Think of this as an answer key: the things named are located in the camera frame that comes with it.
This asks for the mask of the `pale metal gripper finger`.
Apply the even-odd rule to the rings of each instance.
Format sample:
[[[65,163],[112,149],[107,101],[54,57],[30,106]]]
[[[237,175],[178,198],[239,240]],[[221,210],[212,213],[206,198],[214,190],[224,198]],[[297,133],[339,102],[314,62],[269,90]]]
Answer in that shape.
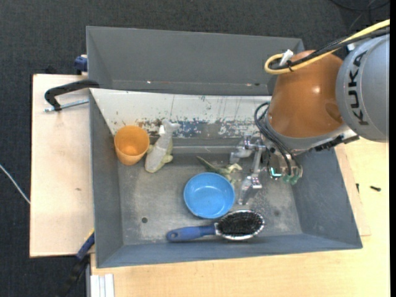
[[[251,153],[251,136],[244,136],[244,138],[237,144],[235,151],[230,153],[230,163],[237,163],[241,158],[249,157]]]
[[[239,189],[238,204],[247,205],[250,198],[254,197],[262,189],[262,183],[258,174],[250,174],[242,180]]]

